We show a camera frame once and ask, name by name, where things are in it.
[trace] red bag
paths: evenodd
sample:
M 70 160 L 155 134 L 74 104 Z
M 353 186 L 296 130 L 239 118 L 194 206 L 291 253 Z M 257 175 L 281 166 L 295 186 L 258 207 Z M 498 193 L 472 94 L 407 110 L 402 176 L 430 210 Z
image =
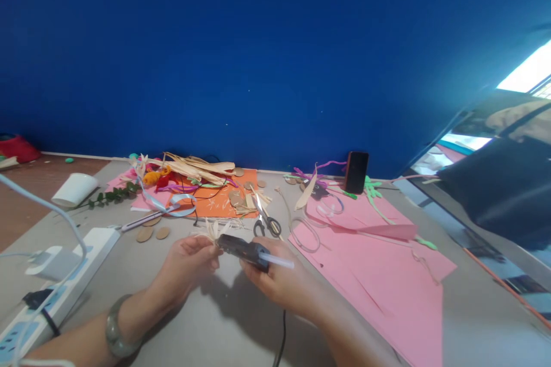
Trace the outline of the red bag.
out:
M 0 155 L 6 158 L 17 157 L 17 162 L 24 163 L 38 159 L 41 155 L 23 136 L 0 134 Z

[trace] white paper cup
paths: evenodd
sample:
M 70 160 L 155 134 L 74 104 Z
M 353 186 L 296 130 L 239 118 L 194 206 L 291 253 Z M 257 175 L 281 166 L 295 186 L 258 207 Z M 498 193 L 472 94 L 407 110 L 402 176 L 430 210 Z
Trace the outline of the white paper cup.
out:
M 74 208 L 98 186 L 96 178 L 87 174 L 72 173 L 52 197 L 52 202 L 66 208 Z

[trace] power outlet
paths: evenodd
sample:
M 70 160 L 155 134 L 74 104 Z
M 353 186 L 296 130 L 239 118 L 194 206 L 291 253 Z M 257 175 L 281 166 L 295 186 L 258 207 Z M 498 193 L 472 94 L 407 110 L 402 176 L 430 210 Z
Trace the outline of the power outlet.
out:
M 44 307 L 55 324 L 61 324 L 119 237 L 120 234 L 111 228 L 92 228 L 88 235 L 84 237 L 84 243 L 88 250 L 86 260 L 57 294 L 50 294 L 48 303 Z M 76 247 L 73 252 L 78 255 L 81 254 L 80 247 Z M 55 287 L 56 284 L 51 285 L 48 282 L 42 286 L 42 289 Z M 34 311 L 30 311 L 28 308 L 22 309 L 8 327 L 0 333 L 0 366 L 11 364 L 15 343 L 17 342 L 15 338 L 22 333 L 33 313 Z M 44 317 L 38 315 L 25 334 L 25 341 L 21 346 L 21 355 L 40 346 L 51 337 L 52 329 L 48 326 Z
M 48 288 L 50 290 L 53 290 L 55 287 L 56 287 L 56 285 L 54 284 L 52 286 L 49 286 Z M 44 309 L 48 313 L 50 313 L 52 311 L 52 308 L 57 303 L 57 301 L 60 299 L 60 297 L 63 295 L 63 293 L 65 292 L 66 289 L 67 289 L 67 286 L 62 286 L 57 293 L 55 293 L 54 295 L 50 294 L 50 296 L 48 297 L 48 304 L 46 304 L 44 306 Z M 32 314 L 33 312 L 34 312 L 34 310 L 27 309 L 27 314 Z
M 16 323 L 13 328 L 7 333 L 4 339 L 0 342 L 0 364 L 9 362 L 13 357 L 13 351 L 15 350 L 15 344 L 19 339 L 19 335 L 23 332 L 25 322 Z M 23 338 L 23 345 L 27 342 L 29 337 L 33 335 L 34 331 L 38 328 L 38 323 L 33 322 Z

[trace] blue wall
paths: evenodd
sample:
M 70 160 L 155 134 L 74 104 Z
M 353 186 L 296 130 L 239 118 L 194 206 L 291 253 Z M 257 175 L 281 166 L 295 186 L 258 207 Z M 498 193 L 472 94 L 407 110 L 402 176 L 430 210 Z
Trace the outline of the blue wall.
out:
M 549 38 L 549 0 L 0 0 L 0 130 L 394 177 Z

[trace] person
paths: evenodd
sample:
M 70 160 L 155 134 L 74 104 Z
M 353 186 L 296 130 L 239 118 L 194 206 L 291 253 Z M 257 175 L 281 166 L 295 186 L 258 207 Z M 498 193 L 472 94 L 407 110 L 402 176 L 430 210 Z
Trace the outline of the person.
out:
M 339 367 L 396 364 L 374 345 L 356 314 L 330 287 L 316 278 L 279 240 L 254 239 L 273 255 L 294 262 L 294 269 L 270 266 L 268 273 L 241 261 L 246 276 L 274 303 L 316 325 L 327 340 Z M 178 309 L 198 282 L 219 268 L 222 251 L 206 237 L 176 241 L 151 285 L 122 302 L 117 325 L 125 345 L 139 343 L 168 312 Z M 68 360 L 76 367 L 110 367 L 120 361 L 106 339 L 108 313 L 43 344 L 30 360 Z

